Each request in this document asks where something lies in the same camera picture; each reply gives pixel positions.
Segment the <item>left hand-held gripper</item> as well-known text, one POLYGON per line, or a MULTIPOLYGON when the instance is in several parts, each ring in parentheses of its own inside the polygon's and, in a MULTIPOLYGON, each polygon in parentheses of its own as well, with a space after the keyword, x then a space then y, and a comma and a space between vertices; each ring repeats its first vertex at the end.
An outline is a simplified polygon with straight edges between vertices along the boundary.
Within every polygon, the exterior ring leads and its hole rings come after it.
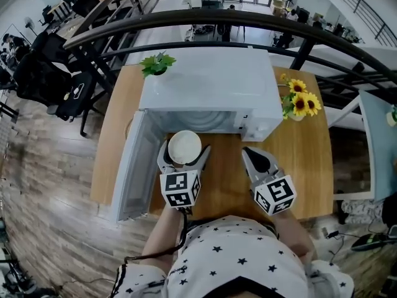
POLYGON ((195 205, 201 188, 200 175, 205 169, 211 146, 202 148, 199 156, 185 165, 186 171, 178 171, 168 152, 168 141, 162 144, 157 158, 161 170, 161 194, 171 208, 186 208, 195 205))

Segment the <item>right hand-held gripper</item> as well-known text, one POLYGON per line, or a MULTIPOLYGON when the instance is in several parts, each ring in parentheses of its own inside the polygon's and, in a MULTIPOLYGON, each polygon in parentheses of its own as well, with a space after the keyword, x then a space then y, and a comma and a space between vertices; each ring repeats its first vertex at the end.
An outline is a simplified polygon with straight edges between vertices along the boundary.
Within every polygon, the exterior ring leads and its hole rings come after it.
POLYGON ((255 203, 269 216, 291 208, 297 192, 291 176, 278 169, 275 157, 256 147, 244 147, 242 157, 247 175, 254 183, 255 203))

